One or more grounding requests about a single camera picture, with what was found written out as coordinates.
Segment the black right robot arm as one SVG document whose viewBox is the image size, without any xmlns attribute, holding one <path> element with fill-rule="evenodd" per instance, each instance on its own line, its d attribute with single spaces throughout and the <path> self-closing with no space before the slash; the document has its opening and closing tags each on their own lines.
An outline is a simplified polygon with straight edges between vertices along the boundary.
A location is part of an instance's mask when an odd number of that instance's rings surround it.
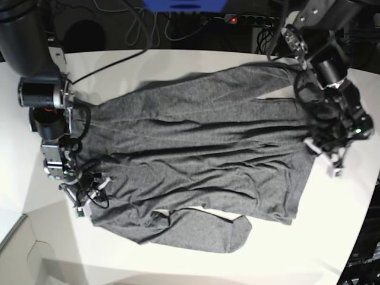
<svg viewBox="0 0 380 285">
<path fill-rule="evenodd" d="M 100 161 L 77 163 L 90 129 L 90 108 L 75 99 L 68 74 L 53 61 L 37 1 L 1 1 L 1 54 L 20 76 L 18 102 L 28 108 L 30 129 L 42 139 L 47 176 L 59 181 L 78 212 L 90 202 L 108 208 L 110 178 L 91 172 Z"/>
</svg>

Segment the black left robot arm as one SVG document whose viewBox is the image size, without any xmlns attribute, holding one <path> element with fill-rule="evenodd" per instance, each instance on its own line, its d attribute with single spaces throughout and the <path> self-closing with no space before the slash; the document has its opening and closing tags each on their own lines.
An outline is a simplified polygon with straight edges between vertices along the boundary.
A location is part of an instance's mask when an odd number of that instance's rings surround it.
<svg viewBox="0 0 380 285">
<path fill-rule="evenodd" d="M 338 43 L 335 32 L 376 1 L 303 1 L 291 8 L 282 1 L 281 16 L 267 56 L 271 56 L 279 38 L 289 48 L 300 68 L 293 89 L 297 101 L 316 123 L 304 143 L 327 163 L 328 173 L 339 176 L 349 147 L 355 141 L 369 139 L 373 120 L 361 104 L 359 89 L 348 78 L 349 59 Z M 317 115 L 301 98 L 306 88 L 318 87 L 327 105 L 335 111 L 331 119 Z"/>
</svg>

